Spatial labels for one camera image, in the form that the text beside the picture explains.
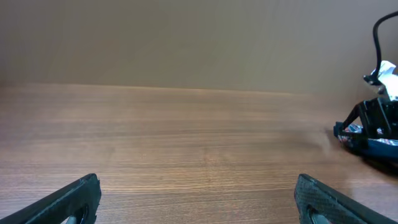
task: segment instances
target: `black cable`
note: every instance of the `black cable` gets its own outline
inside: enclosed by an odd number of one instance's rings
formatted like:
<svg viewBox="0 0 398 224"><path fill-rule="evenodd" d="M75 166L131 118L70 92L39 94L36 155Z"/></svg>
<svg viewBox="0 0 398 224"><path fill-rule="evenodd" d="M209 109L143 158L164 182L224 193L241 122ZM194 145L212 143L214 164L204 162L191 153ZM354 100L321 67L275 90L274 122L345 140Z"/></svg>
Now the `black cable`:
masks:
<svg viewBox="0 0 398 224"><path fill-rule="evenodd" d="M373 26L373 40L374 40L374 46L376 47L377 66L376 66L375 71L372 73L372 75L370 75L370 80L368 80L368 81L373 81L373 82L372 83L368 82L369 84L373 84L373 83L376 85L378 84L378 83L375 83L375 81L378 81L377 76L379 75L380 66L381 66L381 49L380 49L379 35L377 34L377 30L379 29L379 25L382 22L384 22L392 17L395 17L395 16L398 16L398 11L390 13L390 14L382 17Z"/></svg>

